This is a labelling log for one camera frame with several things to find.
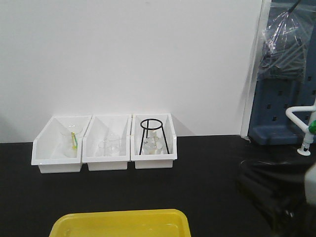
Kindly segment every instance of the white plastic bin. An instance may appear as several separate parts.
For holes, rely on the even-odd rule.
[[[82,138],[90,120],[91,116],[52,117],[33,142],[31,164],[41,173],[80,172]]]
[[[143,136],[143,128],[140,126],[140,123],[145,119],[159,119],[163,123],[163,129],[166,135],[166,141],[170,154],[168,154],[166,150],[162,129],[158,129],[156,130],[157,137],[162,141],[162,151],[160,154],[146,155],[144,154],[143,148],[142,154],[139,155]],[[155,127],[157,125],[159,124],[149,124],[149,127]],[[176,159],[177,136],[174,131],[171,114],[133,115],[131,132],[131,160],[135,162],[135,168],[172,168],[173,161]]]
[[[93,116],[83,139],[82,152],[82,162],[88,164],[90,171],[127,169],[131,118],[131,115]],[[114,138],[114,145],[106,148],[107,142],[111,142],[109,137]]]

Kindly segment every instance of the yellow plastic tray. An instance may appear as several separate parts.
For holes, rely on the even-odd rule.
[[[191,237],[186,216],[176,209],[68,214],[49,237]]]

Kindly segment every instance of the plastic bag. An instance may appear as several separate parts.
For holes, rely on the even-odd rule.
[[[304,80],[315,20],[315,6],[271,3],[258,80]]]

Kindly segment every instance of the glassware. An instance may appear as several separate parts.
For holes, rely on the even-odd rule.
[[[82,131],[82,127],[69,125],[60,133],[62,134],[62,150],[65,156],[70,158],[77,157],[78,141],[77,138]]]
[[[163,140],[157,137],[156,131],[149,131],[148,138],[144,139],[144,153],[145,155],[161,154]]]
[[[120,137],[116,134],[109,134],[107,138],[99,143],[99,149],[105,157],[119,156]]]

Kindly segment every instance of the blue pegboard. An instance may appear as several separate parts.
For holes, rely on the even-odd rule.
[[[295,2],[275,0],[273,2]],[[302,0],[316,5],[314,0]],[[291,106],[313,105],[316,97],[316,30],[312,34],[303,83],[264,79],[257,82],[248,135],[260,145],[298,144],[304,133],[285,115]],[[308,112],[297,116],[308,123]]]

